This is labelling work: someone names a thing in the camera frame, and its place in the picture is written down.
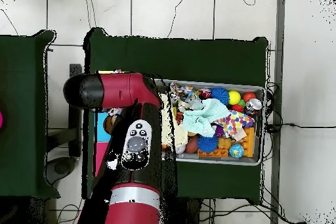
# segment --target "gray plastic bin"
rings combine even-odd
[[[241,96],[246,92],[254,92],[256,97],[262,102],[262,110],[253,116],[255,119],[255,135],[254,135],[254,149],[253,157],[247,158],[243,156],[242,158],[234,158],[230,155],[228,157],[222,158],[199,158],[197,152],[194,154],[182,153],[177,155],[177,161],[179,162],[199,162],[208,164],[233,164],[241,166],[256,166],[258,165],[263,156],[264,148],[264,123],[265,118],[265,107],[266,107],[266,90],[263,87],[257,86],[245,86],[245,85],[231,85],[231,84],[221,84],[221,83],[205,83],[205,82],[190,82],[190,81],[179,81],[179,80],[163,80],[163,82],[168,87],[171,82],[175,82],[177,85],[185,86],[190,85],[195,89],[201,88],[215,88],[222,87],[228,91],[235,90],[238,91]],[[163,88],[161,80],[156,79],[156,85],[159,89]]]

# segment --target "orange toy block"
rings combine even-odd
[[[253,157],[253,138],[255,129],[254,127],[248,127],[244,129],[247,136],[245,136],[242,140],[239,140],[238,142],[241,143],[241,145],[244,148],[244,156],[247,158]]]
[[[198,150],[198,157],[199,158],[227,158],[228,157],[228,150],[224,148],[217,148],[213,152],[202,152]]]

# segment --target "yellow ball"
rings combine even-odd
[[[240,94],[237,91],[229,91],[228,95],[230,96],[230,101],[228,102],[231,105],[238,104],[240,101]]]

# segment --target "metal pole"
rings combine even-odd
[[[285,0],[277,1],[276,14],[276,50],[274,82],[278,85],[278,92],[274,99],[273,123],[281,124],[282,110],[282,66],[284,60],[284,29],[285,29]],[[271,205],[276,211],[270,212],[270,224],[278,224],[279,210],[279,182],[280,182],[280,131],[274,134],[273,158],[272,158],[272,178],[271,178]]]

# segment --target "green table surface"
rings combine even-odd
[[[43,177],[47,149],[43,64],[53,31],[0,35],[0,195],[59,197]]]
[[[159,74],[163,79],[265,86],[264,37],[187,40],[110,37],[93,28],[85,37],[85,72],[121,69]],[[93,152],[94,115],[89,115],[89,153]],[[89,154],[88,172],[92,172]],[[245,198],[260,202],[261,165],[234,166],[177,162],[178,196]],[[92,174],[88,174],[88,194]]]

